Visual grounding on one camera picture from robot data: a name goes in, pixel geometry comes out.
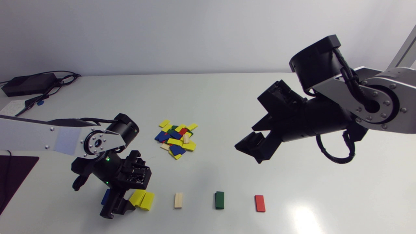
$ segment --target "pile of colored blocks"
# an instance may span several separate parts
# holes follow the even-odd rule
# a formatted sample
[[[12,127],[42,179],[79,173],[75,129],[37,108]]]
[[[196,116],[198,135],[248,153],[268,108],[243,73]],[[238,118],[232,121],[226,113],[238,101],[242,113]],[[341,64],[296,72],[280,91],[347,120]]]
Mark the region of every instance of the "pile of colored blocks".
[[[181,124],[179,126],[170,124],[170,121],[165,119],[159,124],[162,131],[155,137],[155,140],[162,143],[160,148],[169,151],[176,160],[180,159],[186,150],[194,151],[196,144],[189,138],[193,135],[194,130],[198,125],[191,124],[186,126]]]

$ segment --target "wooden block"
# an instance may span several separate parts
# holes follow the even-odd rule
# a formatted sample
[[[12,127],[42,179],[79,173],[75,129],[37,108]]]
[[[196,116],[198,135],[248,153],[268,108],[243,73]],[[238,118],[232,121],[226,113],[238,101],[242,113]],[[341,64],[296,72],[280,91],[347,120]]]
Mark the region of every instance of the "wooden block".
[[[166,141],[167,139],[169,139],[171,137],[171,135],[170,134],[167,134],[167,133],[165,133],[164,135],[162,135],[162,136],[159,136],[159,142],[164,142],[164,141]]]
[[[255,195],[257,212],[266,212],[263,195]]]
[[[196,144],[193,141],[189,140],[189,143],[184,143],[181,147],[189,151],[194,151]]]
[[[224,209],[224,192],[215,193],[215,209]]]
[[[186,152],[182,147],[180,147],[178,145],[172,145],[172,146],[169,147],[169,149],[172,151],[174,156],[176,156],[178,154],[184,154]]]
[[[183,142],[184,142],[184,143],[189,143],[189,134],[188,134],[188,133],[185,133],[185,134],[183,135]]]
[[[181,155],[181,154],[178,154],[178,155],[173,155],[173,157],[174,157],[176,160],[178,160],[178,159],[180,159],[180,158],[182,157],[182,155]]]
[[[162,128],[162,131],[164,131],[164,132],[168,132],[168,130],[169,130],[169,129],[171,129],[171,127],[172,127],[172,125],[171,125],[171,124],[166,124],[166,126],[164,126],[164,127]]]
[[[159,124],[159,127],[165,127],[168,123],[170,123],[170,121],[165,119],[162,123]]]
[[[146,194],[144,195],[143,200],[141,201],[140,204],[140,208],[142,210],[147,210],[149,211],[150,208],[152,207],[152,203],[153,203],[153,198],[155,197],[155,194],[152,192],[146,192]]]
[[[168,139],[167,143],[168,144],[175,144],[175,145],[178,145],[180,147],[182,147],[182,145],[183,145],[181,140],[177,140],[177,139],[173,139],[173,138]]]
[[[179,134],[180,134],[181,136],[183,136],[183,134],[185,134],[185,133],[187,133],[186,128],[183,128],[183,129],[181,129],[181,130],[179,131]]]
[[[192,131],[192,130],[194,130],[196,127],[198,127],[198,125],[197,125],[197,124],[191,124],[191,125],[187,126],[186,128],[187,128],[187,129],[189,129],[189,131]]]
[[[186,125],[181,124],[181,125],[179,125],[179,126],[175,129],[175,131],[179,132],[179,131],[181,131],[183,128],[186,128]]]
[[[178,139],[178,140],[182,137],[182,135],[177,133],[176,131],[172,131],[171,136],[175,139]]]
[[[182,208],[183,193],[175,193],[175,205],[174,208]]]
[[[184,135],[188,135],[189,137],[192,136],[192,134],[190,132],[185,133]]]
[[[141,201],[144,198],[144,195],[146,194],[146,190],[143,189],[136,189],[133,193],[133,195],[130,197],[129,202],[135,206],[139,207],[141,204]]]
[[[104,194],[103,200],[101,201],[101,205],[105,205],[105,203],[106,203],[106,202],[107,202],[107,200],[108,200],[108,196],[110,196],[110,189],[107,189],[107,190],[105,191],[105,194]]]
[[[162,148],[162,149],[164,149],[164,150],[167,150],[167,151],[169,151],[170,149],[169,149],[169,145],[168,144],[165,144],[165,143],[163,143],[161,146],[160,146],[160,148]]]

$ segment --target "black power cord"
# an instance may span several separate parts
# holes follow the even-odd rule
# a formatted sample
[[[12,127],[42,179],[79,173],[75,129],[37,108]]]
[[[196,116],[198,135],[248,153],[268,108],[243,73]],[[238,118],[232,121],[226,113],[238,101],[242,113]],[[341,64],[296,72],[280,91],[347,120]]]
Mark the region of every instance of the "black power cord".
[[[55,82],[45,93],[43,93],[42,95],[40,95],[40,96],[38,96],[38,97],[35,97],[35,98],[32,98],[34,101],[32,101],[31,103],[29,103],[29,104],[26,104],[26,107],[23,109],[23,110],[21,110],[19,113],[17,113],[16,115],[15,115],[15,117],[17,117],[17,116],[20,116],[21,114],[23,114],[23,113],[25,113],[26,111],[28,111],[28,110],[30,110],[37,102],[39,102],[39,101],[42,101],[43,99],[45,99],[45,98],[48,98],[49,96],[51,96],[51,95],[54,95],[54,94],[56,94],[63,86],[67,86],[67,85],[70,85],[70,84],[72,84],[75,80],[77,80],[78,79],[78,77],[80,77],[81,75],[80,74],[77,74],[77,73],[75,73],[75,72],[71,72],[71,71],[65,71],[65,70],[57,70],[57,71],[49,71],[49,72],[41,72],[41,73],[37,73],[37,74],[33,74],[33,75],[30,75],[30,76],[36,76],[36,75],[41,75],[41,74],[47,74],[47,73],[55,73],[55,72],[67,72],[67,73],[70,73],[69,75],[67,75],[67,76],[65,76],[65,77],[63,77],[63,78],[60,78],[60,79],[57,79],[57,82]],[[68,79],[68,78],[71,78],[72,77],[72,80],[70,80],[70,81],[68,81],[68,82],[65,82],[65,80],[66,79]],[[49,94],[51,91],[52,91],[52,89],[54,89],[54,88],[58,88],[58,90],[56,90],[55,92],[53,92],[52,94]]]

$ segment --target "blue wooden block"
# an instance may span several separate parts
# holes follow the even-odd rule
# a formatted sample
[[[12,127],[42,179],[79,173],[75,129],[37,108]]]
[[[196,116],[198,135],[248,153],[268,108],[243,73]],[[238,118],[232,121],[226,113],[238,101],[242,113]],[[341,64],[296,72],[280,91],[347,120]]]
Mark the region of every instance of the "blue wooden block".
[[[171,132],[171,136],[173,136],[175,139],[180,139],[182,137],[181,134],[179,134],[177,131]]]
[[[169,149],[171,149],[172,153],[176,156],[178,154],[184,154],[186,152],[186,150],[184,150],[182,147],[178,146],[178,145],[172,145],[169,147]]]
[[[155,137],[156,141],[159,141],[159,137],[162,137],[165,135],[166,132],[160,131],[160,133]]]
[[[166,141],[169,138],[171,138],[171,135],[170,134],[166,134],[166,135],[163,135],[163,136],[159,137],[159,141],[160,142]]]
[[[107,189],[107,191],[104,194],[103,200],[101,201],[101,205],[104,205],[107,202],[109,195],[110,195],[110,189]]]

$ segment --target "black cable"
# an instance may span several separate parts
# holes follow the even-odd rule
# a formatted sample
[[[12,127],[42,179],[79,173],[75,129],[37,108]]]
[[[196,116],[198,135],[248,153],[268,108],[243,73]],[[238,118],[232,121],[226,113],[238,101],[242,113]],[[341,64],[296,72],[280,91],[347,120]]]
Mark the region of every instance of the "black cable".
[[[6,150],[7,152],[9,152],[10,156],[9,156],[9,162],[7,163],[7,169],[6,169],[6,174],[5,174],[5,179],[4,179],[4,186],[3,186],[3,198],[2,201],[0,202],[0,208],[3,207],[4,201],[6,200],[6,196],[7,196],[7,178],[9,175],[9,170],[10,170],[10,162],[12,161],[12,153],[10,152],[10,150]]]
[[[30,103],[23,110],[21,110],[19,113],[17,113],[15,115],[15,117],[20,116],[21,114],[23,114],[26,111],[30,110],[33,107],[33,105],[35,105],[37,102],[45,99],[46,97],[49,97],[50,95],[56,94],[63,86],[67,86],[67,85],[72,84],[76,79],[78,79],[78,77],[81,76],[80,74],[77,74],[75,72],[64,71],[64,70],[41,72],[41,73],[33,74],[33,75],[30,75],[30,76],[41,75],[41,74],[46,74],[46,73],[54,73],[54,72],[68,72],[68,73],[71,73],[71,74],[70,75],[67,75],[67,76],[65,76],[65,77],[63,77],[61,79],[58,79],[58,82],[54,83],[45,93],[43,93],[42,95],[40,95],[35,101],[33,101],[32,103]],[[73,77],[73,79],[70,80],[70,81],[68,81],[68,82],[64,82],[65,79],[68,79],[70,77]],[[57,91],[55,91],[52,94],[49,94],[49,92],[51,92],[52,89],[57,88],[57,87],[59,87]]]
[[[352,141],[349,137],[349,134],[347,131],[344,131],[342,133],[342,137],[344,138],[345,144],[347,145],[349,149],[349,155],[346,158],[337,158],[332,155],[330,155],[327,150],[324,148],[324,145],[322,144],[321,135],[316,136],[316,142],[318,143],[319,148],[321,149],[321,152],[331,161],[338,163],[338,164],[346,164],[352,161],[352,159],[355,156],[355,144],[354,141]]]
[[[345,84],[347,85],[351,95],[355,100],[361,103],[367,111],[376,112],[377,106],[372,104],[371,100],[364,93],[364,90],[360,87],[358,83],[358,76],[353,74],[353,69],[348,66],[341,52],[338,49],[334,49],[333,51],[339,63],[343,66],[340,72],[344,77]]]

